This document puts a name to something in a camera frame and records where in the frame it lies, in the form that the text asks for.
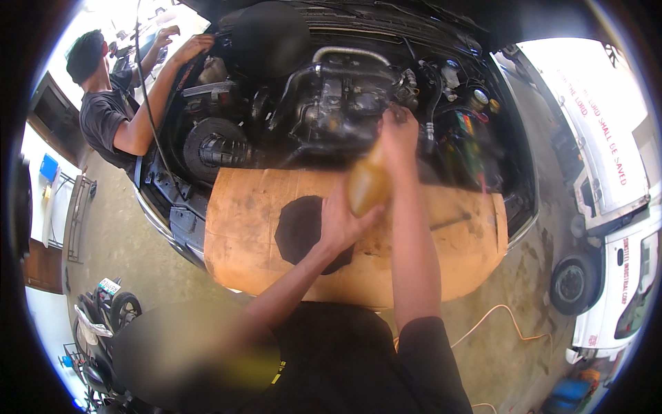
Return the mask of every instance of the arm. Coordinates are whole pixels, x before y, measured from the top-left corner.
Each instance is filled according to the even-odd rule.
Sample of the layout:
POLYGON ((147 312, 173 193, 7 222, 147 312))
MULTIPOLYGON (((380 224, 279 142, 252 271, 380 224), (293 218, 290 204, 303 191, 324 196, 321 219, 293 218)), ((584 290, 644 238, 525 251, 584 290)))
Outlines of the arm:
POLYGON ((381 127, 387 169, 393 185, 393 303, 398 332, 414 319, 441 315, 441 280, 437 252, 416 169, 418 123, 403 108, 407 122, 398 125, 386 110, 381 127))
MULTIPOLYGON (((140 61, 140 66, 142 68, 143 76, 147 76, 147 74, 149 74, 152 71, 154 65, 156 64, 156 59, 159 56, 159 51, 163 47, 172 43, 172 40, 169 38, 169 36, 172 36, 173 34, 179 34, 178 26, 170 26, 165 29, 162 29, 156 35, 156 39, 154 40, 154 43, 152 44, 150 50, 147 52, 145 56, 141 56, 142 60, 140 61)), ((138 68, 133 68, 132 73, 133 75, 131 77, 131 83, 136 85, 140 82, 140 76, 138 75, 138 68)))
MULTIPOLYGON (((156 127, 161 123, 168 94, 180 67, 198 53, 208 51, 213 45, 214 36, 212 34, 194 36, 165 64, 147 95, 156 127)), ((145 155, 153 138, 147 105, 141 105, 131 122, 124 121, 119 125, 113 138, 113 146, 129 154, 145 155)))
POLYGON ((383 206, 377 206, 360 219, 354 217, 347 201, 347 180, 343 179, 322 202, 320 241, 292 270, 253 299, 246 312, 270 328, 278 326, 294 311, 325 267, 358 240, 383 210, 383 206))

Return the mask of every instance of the hand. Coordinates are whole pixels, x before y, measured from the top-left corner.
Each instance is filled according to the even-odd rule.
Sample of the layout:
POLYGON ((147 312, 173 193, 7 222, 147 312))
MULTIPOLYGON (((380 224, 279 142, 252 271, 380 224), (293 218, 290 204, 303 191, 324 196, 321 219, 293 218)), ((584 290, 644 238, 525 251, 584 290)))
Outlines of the hand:
POLYGON ((417 177, 416 144, 418 143, 418 122, 409 109, 402 107, 406 122, 398 124, 390 109, 384 111, 377 127, 377 135, 384 151, 387 171, 391 181, 397 184, 400 179, 417 177))
POLYGON ((331 196, 322 200, 322 236, 319 243, 329 249, 334 258, 354 244, 384 212, 384 206, 378 205, 362 218, 354 217, 347 200, 347 180, 347 176, 343 177, 331 196))
POLYGON ((179 26, 170 26, 161 29, 161 31, 159 31, 159 33, 156 35, 156 39, 154 40, 154 45, 152 47, 160 49, 164 46, 171 44, 172 39, 170 39, 169 37, 172 36, 173 34, 180 34, 179 26))
POLYGON ((178 65, 183 65, 193 59, 198 53, 206 53, 214 46, 213 34, 197 34, 182 45, 170 60, 178 65))

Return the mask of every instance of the dark hair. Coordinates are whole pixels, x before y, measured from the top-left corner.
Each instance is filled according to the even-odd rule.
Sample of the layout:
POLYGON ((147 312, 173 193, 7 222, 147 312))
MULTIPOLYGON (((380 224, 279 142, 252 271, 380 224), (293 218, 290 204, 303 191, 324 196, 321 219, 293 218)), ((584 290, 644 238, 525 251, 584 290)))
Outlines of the dark hair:
POLYGON ((76 39, 67 56, 67 72, 74 83, 81 85, 97 70, 102 47, 101 29, 92 30, 76 39))

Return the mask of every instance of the license plate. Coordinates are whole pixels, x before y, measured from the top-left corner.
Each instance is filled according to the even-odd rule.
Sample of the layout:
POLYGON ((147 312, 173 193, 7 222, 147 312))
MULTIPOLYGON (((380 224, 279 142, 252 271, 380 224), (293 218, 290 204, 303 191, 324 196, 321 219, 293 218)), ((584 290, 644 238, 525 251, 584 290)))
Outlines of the license plate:
POLYGON ((99 282, 99 287, 106 292, 108 292, 111 295, 114 295, 117 293, 117 291, 120 289, 121 286, 110 280, 109 278, 104 278, 101 282, 99 282))

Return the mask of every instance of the orange extension cord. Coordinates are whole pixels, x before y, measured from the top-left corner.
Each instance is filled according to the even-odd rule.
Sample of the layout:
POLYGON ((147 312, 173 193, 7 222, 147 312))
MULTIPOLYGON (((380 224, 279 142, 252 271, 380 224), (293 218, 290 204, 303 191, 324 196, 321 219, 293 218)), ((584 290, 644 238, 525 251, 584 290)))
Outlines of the orange extension cord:
MULTIPOLYGON (((536 335, 536 336, 527 336, 526 338, 524 338, 524 337, 522 336, 522 331, 520 331, 520 327, 517 326, 517 322, 515 321, 515 316, 512 314, 512 311, 510 310, 510 308, 508 307, 508 305, 504 305, 503 303, 501 303, 501 304, 499 304, 499 305, 496 305, 496 306, 494 306, 492 309, 490 309, 489 311, 487 311, 487 313, 485 313, 485 316, 483 316, 483 317, 481 318, 481 320, 478 321, 478 323, 477 323, 476 325, 473 325, 473 328, 469 329, 469 332, 465 333, 463 337, 461 337, 460 339, 457 340, 457 342, 455 342, 454 344, 451 345, 451 348, 454 348, 455 345, 459 344, 460 342, 462 342, 462 340, 463 340, 464 338, 466 338, 467 336, 469 336, 469 334, 471 334, 471 333, 472 333, 472 332, 478 327, 478 325, 480 325, 480 324, 485 320, 485 318, 487 318, 487 316, 488 316, 490 313, 492 313, 492 311, 494 311, 494 310, 495 310, 496 308, 498 308, 498 307, 504 307, 504 308, 506 308, 506 310, 508 311, 508 313, 510 313, 510 318, 512 319, 512 323, 515 325, 515 329, 517 329, 517 335, 520 335, 520 339, 521 339, 521 340, 532 340, 532 339, 542 338, 543 336, 549 336, 549 366, 551 367, 551 361, 552 361, 552 355, 553 355, 553 346, 552 346, 551 333, 544 333, 544 334, 542 334, 542 335, 536 335)), ((400 341, 400 337, 399 337, 399 336, 398 336, 396 339, 393 340, 393 346, 395 347, 395 350, 396 350, 396 351, 398 350, 398 343, 399 343, 399 341, 400 341)), ((497 409, 494 408, 494 405, 492 405, 492 404, 490 404, 490 403, 478 403, 478 404, 473 404, 471 407, 474 408, 474 407, 478 407, 478 406, 480 406, 480 405, 487 405, 487 406, 489 406, 489 407, 492 409, 492 411, 494 411, 494 413, 497 414, 497 409)))

